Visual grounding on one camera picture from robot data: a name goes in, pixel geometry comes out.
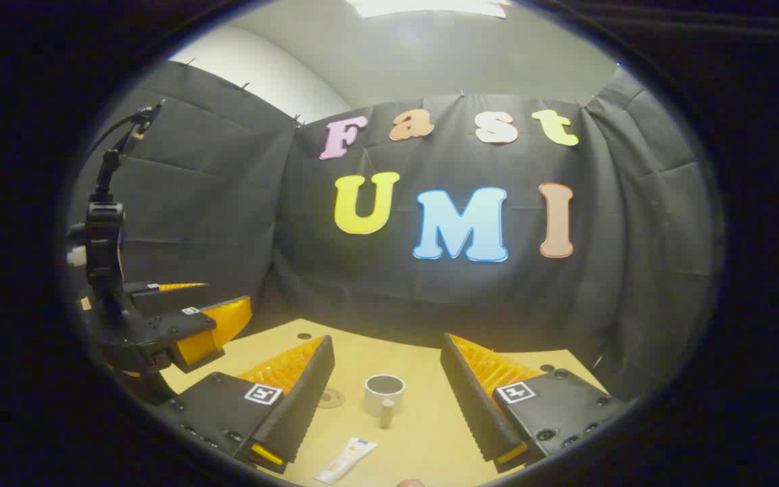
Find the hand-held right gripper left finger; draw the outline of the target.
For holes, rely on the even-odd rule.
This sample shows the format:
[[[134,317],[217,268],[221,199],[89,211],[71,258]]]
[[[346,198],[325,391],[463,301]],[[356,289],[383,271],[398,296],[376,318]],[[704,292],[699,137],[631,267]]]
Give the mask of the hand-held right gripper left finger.
[[[241,463],[283,473],[333,373],[333,339],[316,337],[239,376],[208,374],[158,407],[170,427]]]

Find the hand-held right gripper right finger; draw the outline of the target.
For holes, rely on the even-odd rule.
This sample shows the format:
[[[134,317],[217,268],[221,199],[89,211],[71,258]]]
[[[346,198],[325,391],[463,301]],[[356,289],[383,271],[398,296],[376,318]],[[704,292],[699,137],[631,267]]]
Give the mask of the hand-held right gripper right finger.
[[[483,459],[500,473],[557,454],[628,409],[566,368],[535,370],[451,333],[441,364]]]

